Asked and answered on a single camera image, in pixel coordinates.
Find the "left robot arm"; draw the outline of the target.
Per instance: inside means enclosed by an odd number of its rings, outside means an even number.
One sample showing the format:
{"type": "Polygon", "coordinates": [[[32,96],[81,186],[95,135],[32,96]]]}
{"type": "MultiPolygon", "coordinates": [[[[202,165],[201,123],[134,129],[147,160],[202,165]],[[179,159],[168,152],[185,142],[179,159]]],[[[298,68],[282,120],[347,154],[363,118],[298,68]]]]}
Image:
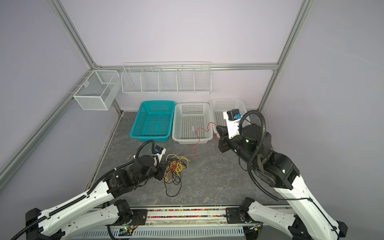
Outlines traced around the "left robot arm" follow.
{"type": "Polygon", "coordinates": [[[12,238],[23,234],[28,240],[64,240],[80,231],[100,225],[122,224],[133,216],[129,204],[118,198],[165,172],[162,154],[136,155],[135,158],[104,174],[89,190],[46,210],[26,213],[26,226],[12,238]]]}

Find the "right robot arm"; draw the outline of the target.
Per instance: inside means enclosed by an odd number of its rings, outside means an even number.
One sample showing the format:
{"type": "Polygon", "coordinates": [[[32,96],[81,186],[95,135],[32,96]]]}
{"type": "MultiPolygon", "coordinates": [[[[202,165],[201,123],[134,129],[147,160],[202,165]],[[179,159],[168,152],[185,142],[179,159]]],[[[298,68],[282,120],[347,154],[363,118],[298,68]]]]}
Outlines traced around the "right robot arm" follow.
{"type": "Polygon", "coordinates": [[[339,240],[348,226],[334,220],[308,189],[299,169],[284,154],[272,149],[271,135],[264,124],[229,122],[218,126],[219,150],[233,151],[247,164],[252,182],[275,201],[286,201],[294,210],[286,214],[245,198],[239,207],[246,221],[267,224],[293,240],[339,240]]]}

